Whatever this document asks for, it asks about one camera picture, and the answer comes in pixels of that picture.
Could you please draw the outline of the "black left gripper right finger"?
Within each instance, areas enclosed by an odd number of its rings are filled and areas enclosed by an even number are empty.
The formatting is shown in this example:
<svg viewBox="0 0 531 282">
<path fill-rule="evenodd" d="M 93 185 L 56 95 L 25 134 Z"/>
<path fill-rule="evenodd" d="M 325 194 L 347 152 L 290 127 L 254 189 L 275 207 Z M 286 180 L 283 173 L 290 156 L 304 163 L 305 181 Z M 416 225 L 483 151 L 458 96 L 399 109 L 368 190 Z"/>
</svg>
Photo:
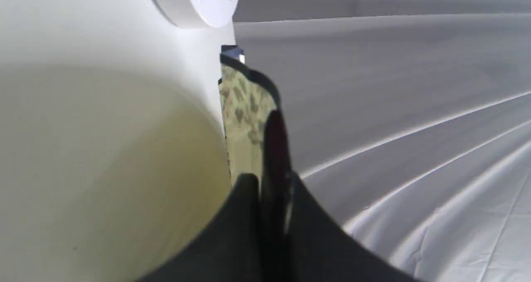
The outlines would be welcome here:
<svg viewBox="0 0 531 282">
<path fill-rule="evenodd" d="M 292 177 L 288 229 L 291 282 L 413 282 L 353 240 L 321 208 L 298 175 Z"/>
</svg>

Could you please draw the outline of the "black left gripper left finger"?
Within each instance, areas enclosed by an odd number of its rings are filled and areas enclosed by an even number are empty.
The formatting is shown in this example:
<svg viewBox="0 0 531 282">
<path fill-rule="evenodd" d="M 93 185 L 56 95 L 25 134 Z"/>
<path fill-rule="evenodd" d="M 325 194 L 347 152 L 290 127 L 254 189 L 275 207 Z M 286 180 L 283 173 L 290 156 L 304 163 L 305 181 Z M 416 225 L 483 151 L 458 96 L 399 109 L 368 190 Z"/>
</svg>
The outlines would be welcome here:
<svg viewBox="0 0 531 282">
<path fill-rule="evenodd" d="M 258 179 L 241 174 L 222 208 L 182 252 L 141 282 L 261 282 Z"/>
</svg>

